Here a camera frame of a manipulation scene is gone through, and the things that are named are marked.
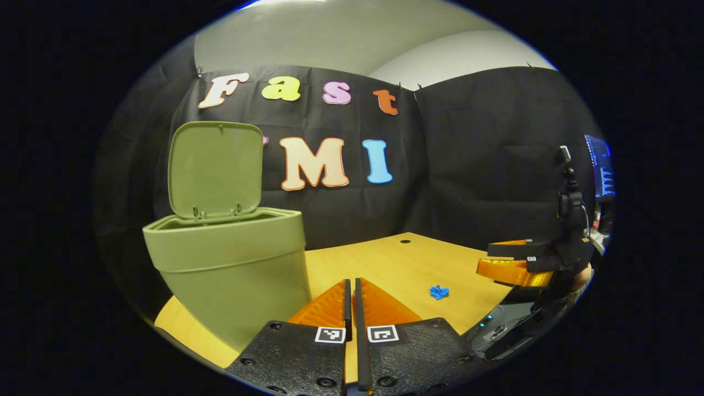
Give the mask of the black electronic device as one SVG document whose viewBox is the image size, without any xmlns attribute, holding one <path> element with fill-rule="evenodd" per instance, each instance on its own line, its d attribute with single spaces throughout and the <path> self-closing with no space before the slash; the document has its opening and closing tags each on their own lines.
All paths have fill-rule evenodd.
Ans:
<svg viewBox="0 0 704 396">
<path fill-rule="evenodd" d="M 547 331 L 555 315 L 532 302 L 500 304 L 462 337 L 470 354 L 487 363 L 506 359 Z"/>
</svg>

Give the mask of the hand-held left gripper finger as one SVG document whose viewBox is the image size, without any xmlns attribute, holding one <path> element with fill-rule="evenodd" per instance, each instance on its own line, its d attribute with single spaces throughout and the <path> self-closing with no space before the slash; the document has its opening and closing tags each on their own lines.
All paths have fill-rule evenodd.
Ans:
<svg viewBox="0 0 704 396">
<path fill-rule="evenodd" d="M 472 378 L 472 353 L 441 317 L 373 325 L 372 284 L 355 279 L 357 388 L 362 396 L 440 396 Z"/>
<path fill-rule="evenodd" d="M 345 396 L 350 299 L 341 280 L 289 321 L 267 322 L 225 371 L 274 396 Z"/>
</svg>

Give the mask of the computer monitor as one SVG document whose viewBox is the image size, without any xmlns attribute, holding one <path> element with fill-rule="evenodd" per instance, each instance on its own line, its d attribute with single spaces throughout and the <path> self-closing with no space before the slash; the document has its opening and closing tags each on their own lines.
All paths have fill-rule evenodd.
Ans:
<svg viewBox="0 0 704 396">
<path fill-rule="evenodd" d="M 584 135 L 584 140 L 593 168 L 596 201 L 612 201 L 615 196 L 615 186 L 612 155 L 608 143 L 593 135 Z"/>
</svg>

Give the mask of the green garbage bin lid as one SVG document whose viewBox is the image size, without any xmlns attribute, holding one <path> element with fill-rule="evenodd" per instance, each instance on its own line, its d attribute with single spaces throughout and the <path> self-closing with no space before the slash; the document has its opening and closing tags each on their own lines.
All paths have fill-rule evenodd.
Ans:
<svg viewBox="0 0 704 396">
<path fill-rule="evenodd" d="M 263 135 L 254 125 L 200 121 L 181 125 L 168 156 L 168 196 L 183 219 L 228 219 L 257 210 Z"/>
</svg>

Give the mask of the green desktop garbage bin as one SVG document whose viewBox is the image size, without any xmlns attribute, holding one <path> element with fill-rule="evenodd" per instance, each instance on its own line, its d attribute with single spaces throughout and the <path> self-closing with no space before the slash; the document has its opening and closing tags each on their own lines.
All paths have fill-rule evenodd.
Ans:
<svg viewBox="0 0 704 396">
<path fill-rule="evenodd" d="M 267 322 L 286 321 L 312 300 L 299 211 L 259 204 L 205 221 L 173 212 L 142 231 L 171 293 L 231 348 L 246 348 Z"/>
</svg>

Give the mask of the black backdrop cloth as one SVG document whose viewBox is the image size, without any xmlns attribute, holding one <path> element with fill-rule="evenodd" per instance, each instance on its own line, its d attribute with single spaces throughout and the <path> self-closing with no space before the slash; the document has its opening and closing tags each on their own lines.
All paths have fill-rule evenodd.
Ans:
<svg viewBox="0 0 704 396">
<path fill-rule="evenodd" d="M 173 213 L 168 150 L 201 120 L 255 125 L 262 206 L 302 212 L 308 250 L 412 232 L 483 250 L 558 238 L 560 146 L 593 218 L 586 136 L 603 133 L 571 83 L 549 68 L 503 66 L 410 90 L 402 79 L 302 61 L 226 61 L 208 69 L 191 38 L 130 88 L 98 146 L 98 251 L 138 308 L 155 316 L 171 294 L 142 228 Z"/>
</svg>

